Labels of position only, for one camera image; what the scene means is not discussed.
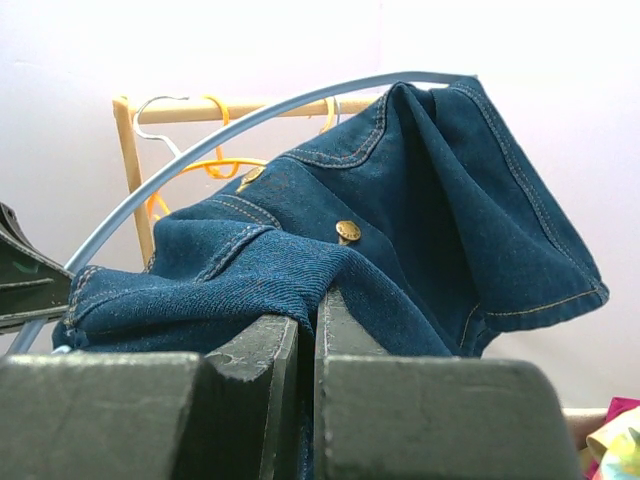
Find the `light blue wide hanger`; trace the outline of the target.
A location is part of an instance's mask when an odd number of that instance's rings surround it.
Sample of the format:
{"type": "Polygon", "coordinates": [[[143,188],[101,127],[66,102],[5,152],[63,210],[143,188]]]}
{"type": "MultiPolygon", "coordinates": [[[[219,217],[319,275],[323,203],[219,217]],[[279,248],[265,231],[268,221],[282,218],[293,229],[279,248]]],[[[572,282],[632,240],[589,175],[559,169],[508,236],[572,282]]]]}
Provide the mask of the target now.
{"type": "Polygon", "coordinates": [[[449,295],[421,297],[440,274],[410,279],[391,242],[414,244],[421,225],[404,197],[404,158],[382,150],[398,136],[415,83],[434,93],[475,85],[472,76],[404,72],[346,82],[345,93],[386,85],[362,113],[290,150],[210,198],[163,218],[141,273],[109,270],[90,258],[128,213],[180,168],[224,140],[285,109],[276,104],[200,141],[137,188],[72,258],[68,308],[52,333],[57,354],[206,353],[266,315],[313,333],[320,304],[337,288],[351,314],[398,355],[478,357],[484,343],[476,307],[449,295]]]}

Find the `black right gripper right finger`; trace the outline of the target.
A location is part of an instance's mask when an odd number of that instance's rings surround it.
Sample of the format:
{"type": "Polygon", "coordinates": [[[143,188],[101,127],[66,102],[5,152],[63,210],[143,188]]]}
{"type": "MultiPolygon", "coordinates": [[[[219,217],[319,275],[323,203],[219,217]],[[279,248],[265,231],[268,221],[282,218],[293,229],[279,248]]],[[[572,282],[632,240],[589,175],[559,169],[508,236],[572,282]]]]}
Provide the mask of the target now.
{"type": "Polygon", "coordinates": [[[319,479],[578,479],[556,392],[521,361],[388,353],[337,289],[318,310],[319,479]]]}

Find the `yellow plastic hanger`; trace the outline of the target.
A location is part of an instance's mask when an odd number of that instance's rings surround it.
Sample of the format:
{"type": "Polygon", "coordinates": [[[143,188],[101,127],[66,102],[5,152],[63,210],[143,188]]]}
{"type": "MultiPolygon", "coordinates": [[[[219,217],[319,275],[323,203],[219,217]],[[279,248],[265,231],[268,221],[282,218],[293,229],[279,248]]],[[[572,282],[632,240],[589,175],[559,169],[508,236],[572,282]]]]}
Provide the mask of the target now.
{"type": "Polygon", "coordinates": [[[341,106],[340,102],[335,96],[327,97],[324,99],[327,109],[327,115],[323,126],[319,130],[320,134],[328,132],[332,127],[338,125],[341,120],[341,106]]]}

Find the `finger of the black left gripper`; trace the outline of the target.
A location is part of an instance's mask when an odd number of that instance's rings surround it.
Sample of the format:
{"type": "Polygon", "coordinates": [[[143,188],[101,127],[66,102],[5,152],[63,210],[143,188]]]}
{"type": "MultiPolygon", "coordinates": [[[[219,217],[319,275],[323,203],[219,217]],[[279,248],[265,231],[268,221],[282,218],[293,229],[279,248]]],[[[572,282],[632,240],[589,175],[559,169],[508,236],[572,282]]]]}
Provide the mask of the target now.
{"type": "Polygon", "coordinates": [[[38,251],[21,229],[15,211],[1,205],[1,331],[25,323],[51,322],[68,308],[73,274],[38,251]]]}

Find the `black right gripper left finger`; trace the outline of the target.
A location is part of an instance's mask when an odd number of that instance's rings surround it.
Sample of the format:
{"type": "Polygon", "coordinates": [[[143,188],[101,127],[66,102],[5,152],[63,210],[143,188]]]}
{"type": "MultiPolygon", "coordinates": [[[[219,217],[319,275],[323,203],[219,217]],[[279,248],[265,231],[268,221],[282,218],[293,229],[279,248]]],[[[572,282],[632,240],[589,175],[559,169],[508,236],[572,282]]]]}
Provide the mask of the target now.
{"type": "Polygon", "coordinates": [[[297,325],[265,316],[207,356],[12,355],[5,479],[293,479],[297,325]]]}

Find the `orange plastic hanger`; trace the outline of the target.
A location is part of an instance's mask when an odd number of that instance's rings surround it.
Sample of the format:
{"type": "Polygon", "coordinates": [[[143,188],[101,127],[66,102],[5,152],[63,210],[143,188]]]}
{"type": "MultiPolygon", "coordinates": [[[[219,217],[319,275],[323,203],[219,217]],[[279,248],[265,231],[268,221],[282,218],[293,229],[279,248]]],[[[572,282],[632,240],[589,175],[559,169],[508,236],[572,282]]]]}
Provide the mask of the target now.
{"type": "MultiPolygon", "coordinates": [[[[165,135],[147,133],[140,127],[139,119],[141,114],[151,103],[161,99],[186,101],[189,100],[190,97],[158,96],[146,101],[141,107],[138,108],[138,110],[134,114],[133,129],[135,134],[143,139],[161,141],[174,154],[174,156],[177,157],[182,153],[182,151],[169,137],[165,135]]],[[[193,162],[183,168],[179,173],[175,175],[175,177],[179,177],[192,171],[204,170],[206,174],[214,180],[228,180],[234,178],[238,174],[241,166],[264,167],[267,164],[267,161],[262,159],[246,157],[226,157],[221,146],[217,146],[214,149],[214,153],[214,159],[193,162]]],[[[146,214],[148,219],[151,221],[157,221],[162,218],[161,215],[154,212],[155,207],[159,207],[164,216],[171,213],[171,209],[166,204],[159,190],[156,190],[146,201],[146,214]]]]}

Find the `dark denim skirt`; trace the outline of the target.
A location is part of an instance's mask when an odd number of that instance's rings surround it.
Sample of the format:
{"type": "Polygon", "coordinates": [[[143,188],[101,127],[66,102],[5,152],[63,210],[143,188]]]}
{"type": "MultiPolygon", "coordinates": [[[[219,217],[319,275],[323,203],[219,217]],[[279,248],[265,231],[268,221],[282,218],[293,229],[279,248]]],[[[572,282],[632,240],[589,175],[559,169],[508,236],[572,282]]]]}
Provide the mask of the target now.
{"type": "Polygon", "coordinates": [[[553,326],[609,298],[481,83],[398,83],[158,220],[144,271],[81,269],[52,343],[207,353],[265,314],[313,333],[331,288],[403,356],[480,356],[502,333],[553,326]]]}

